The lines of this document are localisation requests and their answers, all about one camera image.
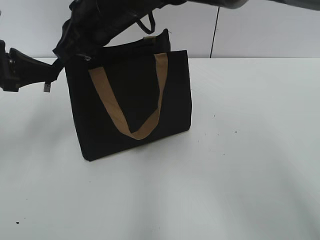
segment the bag strap loop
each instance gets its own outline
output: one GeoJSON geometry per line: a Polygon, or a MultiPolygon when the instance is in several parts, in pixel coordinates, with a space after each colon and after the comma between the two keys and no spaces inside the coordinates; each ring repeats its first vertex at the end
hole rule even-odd
{"type": "Polygon", "coordinates": [[[154,14],[151,12],[149,13],[149,21],[151,25],[151,30],[148,29],[141,20],[138,20],[136,23],[139,25],[139,27],[146,33],[146,34],[153,34],[156,31],[156,20],[154,17],[154,14]]]}

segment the white table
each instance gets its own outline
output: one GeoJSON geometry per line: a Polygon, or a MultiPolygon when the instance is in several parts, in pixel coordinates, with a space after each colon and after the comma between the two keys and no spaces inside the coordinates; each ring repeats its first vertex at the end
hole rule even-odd
{"type": "Polygon", "coordinates": [[[320,239],[319,67],[191,59],[191,130],[91,163],[64,73],[0,92],[0,239],[320,239]]]}

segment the tan bag handle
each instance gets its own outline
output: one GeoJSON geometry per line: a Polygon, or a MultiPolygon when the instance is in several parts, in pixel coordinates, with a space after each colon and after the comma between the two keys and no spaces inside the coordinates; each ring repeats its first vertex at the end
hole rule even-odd
{"type": "Polygon", "coordinates": [[[98,67],[89,70],[94,87],[116,128],[124,135],[136,140],[142,140],[148,137],[159,124],[162,100],[168,77],[168,55],[166,53],[160,53],[155,54],[154,57],[160,90],[158,108],[136,132],[131,132],[129,129],[128,122],[111,88],[105,69],[98,67]]]}

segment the white wall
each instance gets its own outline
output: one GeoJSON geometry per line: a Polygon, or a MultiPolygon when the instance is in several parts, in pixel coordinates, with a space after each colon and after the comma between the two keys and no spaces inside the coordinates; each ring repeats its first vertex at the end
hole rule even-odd
{"type": "MultiPolygon", "coordinates": [[[[32,57],[53,57],[52,49],[61,37],[62,25],[70,17],[71,2],[0,0],[0,39],[5,40],[7,50],[16,48],[32,57]]],[[[156,33],[168,28],[172,32],[172,50],[188,50],[191,57],[208,58],[217,10],[217,7],[196,3],[158,9],[154,13],[156,33]]],[[[133,42],[145,35],[135,24],[114,39],[111,45],[133,42]]]]}
{"type": "MultiPolygon", "coordinates": [[[[72,0],[0,0],[0,39],[32,57],[53,57],[70,17],[72,0]]],[[[208,58],[217,8],[197,3],[166,6],[154,12],[156,34],[168,28],[172,50],[208,58]]],[[[320,57],[320,12],[266,0],[249,0],[236,10],[220,9],[212,56],[320,57]]],[[[136,41],[145,33],[135,24],[110,45],[136,41]]]]}
{"type": "Polygon", "coordinates": [[[320,11],[266,0],[220,9],[213,57],[320,57],[320,11]]]}

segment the black tote bag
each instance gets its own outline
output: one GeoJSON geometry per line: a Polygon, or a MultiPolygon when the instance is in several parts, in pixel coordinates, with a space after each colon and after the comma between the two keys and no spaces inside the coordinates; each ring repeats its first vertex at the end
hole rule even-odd
{"type": "Polygon", "coordinates": [[[83,157],[94,161],[189,130],[187,51],[170,52],[168,31],[65,66],[83,157]]]}

